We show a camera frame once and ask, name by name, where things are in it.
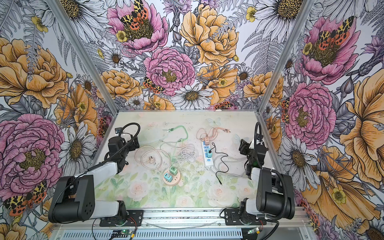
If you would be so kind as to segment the teal charger adapter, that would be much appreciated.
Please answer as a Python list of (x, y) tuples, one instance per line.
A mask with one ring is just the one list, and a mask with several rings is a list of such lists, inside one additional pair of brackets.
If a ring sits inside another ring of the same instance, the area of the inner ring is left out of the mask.
[(213, 154), (212, 154), (212, 152), (211, 152), (211, 151), (208, 151), (208, 152), (206, 152), (206, 157), (207, 157), (207, 158), (211, 158), (211, 157), (212, 157), (212, 155), (213, 155)]
[(169, 174), (169, 173), (165, 173), (164, 174), (164, 179), (165, 179), (166, 182), (171, 183), (172, 180), (173, 180), (173, 176), (171, 174)]

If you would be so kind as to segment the white blue power strip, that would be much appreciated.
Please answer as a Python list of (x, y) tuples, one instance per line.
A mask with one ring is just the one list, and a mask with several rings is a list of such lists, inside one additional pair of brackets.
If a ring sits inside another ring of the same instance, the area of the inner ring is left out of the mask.
[(205, 167), (210, 168), (210, 167), (214, 166), (211, 146), (207, 145), (205, 142), (202, 142), (202, 149), (203, 149), (203, 157), (204, 157)]

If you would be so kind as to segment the green charger adapter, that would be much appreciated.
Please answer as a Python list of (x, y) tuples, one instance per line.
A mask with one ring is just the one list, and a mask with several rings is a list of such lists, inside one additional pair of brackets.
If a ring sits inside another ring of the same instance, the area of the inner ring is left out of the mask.
[(172, 175), (177, 175), (178, 174), (178, 169), (176, 168), (176, 167), (174, 167), (174, 166), (171, 166), (170, 168), (169, 168), (169, 172), (170, 172), (170, 174), (172, 174)]

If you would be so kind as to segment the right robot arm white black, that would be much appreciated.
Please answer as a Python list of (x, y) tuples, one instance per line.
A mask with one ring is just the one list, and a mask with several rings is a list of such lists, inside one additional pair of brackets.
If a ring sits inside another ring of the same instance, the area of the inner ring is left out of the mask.
[(292, 177), (265, 166), (269, 148), (264, 143), (259, 122), (255, 125), (252, 142), (241, 140), (239, 152), (247, 157), (246, 176), (258, 184), (256, 196), (244, 198), (241, 202), (240, 217), (253, 216), (274, 221), (292, 219), (296, 209)]

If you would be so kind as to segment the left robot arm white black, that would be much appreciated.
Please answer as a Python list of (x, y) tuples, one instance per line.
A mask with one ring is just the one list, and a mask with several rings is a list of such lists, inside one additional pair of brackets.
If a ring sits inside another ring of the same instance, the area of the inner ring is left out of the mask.
[(128, 123), (108, 141), (109, 151), (102, 162), (76, 176), (62, 177), (57, 182), (48, 218), (51, 223), (70, 224), (89, 219), (107, 219), (123, 224), (128, 213), (123, 201), (98, 201), (96, 185), (119, 174), (128, 162), (126, 157), (140, 147), (141, 126)]

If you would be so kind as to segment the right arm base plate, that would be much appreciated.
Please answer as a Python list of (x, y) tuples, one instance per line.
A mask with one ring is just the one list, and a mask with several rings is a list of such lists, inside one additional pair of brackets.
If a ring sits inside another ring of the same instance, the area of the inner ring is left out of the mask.
[(261, 226), (266, 221), (246, 212), (241, 213), (239, 208), (225, 208), (220, 213), (225, 221), (226, 226)]

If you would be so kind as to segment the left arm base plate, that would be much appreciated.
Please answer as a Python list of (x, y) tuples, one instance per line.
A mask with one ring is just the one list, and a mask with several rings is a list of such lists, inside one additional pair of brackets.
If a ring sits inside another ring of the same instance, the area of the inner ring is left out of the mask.
[(127, 210), (121, 216), (106, 217), (100, 220), (101, 227), (140, 227), (144, 210)]

